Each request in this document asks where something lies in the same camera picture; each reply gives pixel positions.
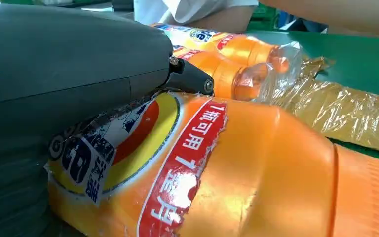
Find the plastic wrap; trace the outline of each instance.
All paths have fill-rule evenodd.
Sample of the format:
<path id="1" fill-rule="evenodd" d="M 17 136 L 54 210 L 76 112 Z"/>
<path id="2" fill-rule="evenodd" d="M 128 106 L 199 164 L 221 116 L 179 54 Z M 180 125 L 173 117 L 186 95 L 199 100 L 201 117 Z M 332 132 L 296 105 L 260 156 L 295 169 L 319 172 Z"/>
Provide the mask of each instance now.
<path id="1" fill-rule="evenodd" d="M 315 80 L 326 65 L 305 60 L 294 85 L 267 80 L 258 101 L 283 107 L 327 137 L 379 150 L 379 95 Z"/>

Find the bottle cap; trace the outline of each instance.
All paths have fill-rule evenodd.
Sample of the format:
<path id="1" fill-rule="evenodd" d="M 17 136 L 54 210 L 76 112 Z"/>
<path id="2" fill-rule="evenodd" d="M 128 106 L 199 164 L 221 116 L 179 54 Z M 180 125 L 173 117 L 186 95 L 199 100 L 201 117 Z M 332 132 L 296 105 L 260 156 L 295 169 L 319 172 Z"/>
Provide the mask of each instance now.
<path id="1" fill-rule="evenodd" d="M 217 97 L 233 98 L 233 86 L 239 73 L 245 67 L 228 59 L 221 61 L 213 73 L 214 93 Z"/>
<path id="2" fill-rule="evenodd" d="M 266 63 L 260 63 L 245 68 L 234 80 L 232 99 L 252 101 L 259 96 L 262 83 L 270 78 L 270 68 Z"/>
<path id="3" fill-rule="evenodd" d="M 248 65 L 255 65 L 258 63 L 269 62 L 268 61 L 269 55 L 275 48 L 278 48 L 278 47 L 271 44 L 267 44 L 260 40 L 255 41 L 255 45 L 251 49 L 251 52 L 248 58 Z"/>

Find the orange plastic bottle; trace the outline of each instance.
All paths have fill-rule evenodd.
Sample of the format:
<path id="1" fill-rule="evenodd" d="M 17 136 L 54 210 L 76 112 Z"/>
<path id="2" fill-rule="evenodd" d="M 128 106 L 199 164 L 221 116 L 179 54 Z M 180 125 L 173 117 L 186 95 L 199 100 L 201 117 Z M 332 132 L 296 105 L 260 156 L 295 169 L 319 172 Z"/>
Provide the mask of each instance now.
<path id="1" fill-rule="evenodd" d="M 87 236 L 379 236 L 379 160 L 279 107 L 163 93 L 78 127 L 49 193 Z"/>
<path id="2" fill-rule="evenodd" d="M 270 63 L 278 72 L 286 73 L 291 69 L 299 68 L 302 62 L 300 46 L 296 42 L 278 46 L 242 34 L 161 23 L 155 23 L 152 26 L 163 30 L 172 44 L 182 45 L 189 49 L 216 51 L 231 61 L 246 66 Z"/>
<path id="3" fill-rule="evenodd" d="M 221 98 L 251 101 L 258 97 L 261 82 L 276 77 L 267 63 L 247 67 L 228 60 L 218 52 L 175 45 L 173 54 L 209 74 L 215 82 L 214 93 Z"/>

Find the red label banner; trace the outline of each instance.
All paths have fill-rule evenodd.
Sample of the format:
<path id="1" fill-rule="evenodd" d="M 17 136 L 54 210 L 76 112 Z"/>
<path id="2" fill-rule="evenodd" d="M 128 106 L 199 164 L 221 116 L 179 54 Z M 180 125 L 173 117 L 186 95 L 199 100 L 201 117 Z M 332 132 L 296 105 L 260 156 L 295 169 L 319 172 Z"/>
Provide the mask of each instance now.
<path id="1" fill-rule="evenodd" d="M 236 36 L 236 35 L 230 34 L 230 35 L 224 37 L 224 38 L 223 38 L 223 39 L 217 44 L 217 49 L 218 49 L 218 50 L 222 50 L 222 49 L 226 46 L 226 44 L 227 44 L 230 40 L 232 40 L 235 36 Z"/>
<path id="2" fill-rule="evenodd" d="M 207 101 L 166 157 L 137 225 L 138 237 L 174 236 L 199 188 L 208 155 L 226 124 L 226 103 Z"/>

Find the green crate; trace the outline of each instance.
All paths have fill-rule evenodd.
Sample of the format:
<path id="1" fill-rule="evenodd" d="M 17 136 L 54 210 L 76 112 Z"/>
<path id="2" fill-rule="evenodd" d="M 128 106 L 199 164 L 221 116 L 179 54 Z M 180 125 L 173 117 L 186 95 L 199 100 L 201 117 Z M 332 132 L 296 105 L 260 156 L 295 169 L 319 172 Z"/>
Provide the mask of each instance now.
<path id="1" fill-rule="evenodd" d="M 273 31 L 275 30 L 276 24 L 278 22 L 279 15 L 274 16 L 272 19 L 254 19 L 248 24 L 246 31 Z"/>
<path id="2" fill-rule="evenodd" d="M 0 2 L 6 4 L 34 5 L 33 0 L 0 0 Z"/>
<path id="3" fill-rule="evenodd" d="M 268 19 L 273 20 L 277 15 L 277 9 L 269 6 L 265 6 L 259 4 L 257 8 L 255 8 L 254 13 L 252 14 L 253 19 Z"/>

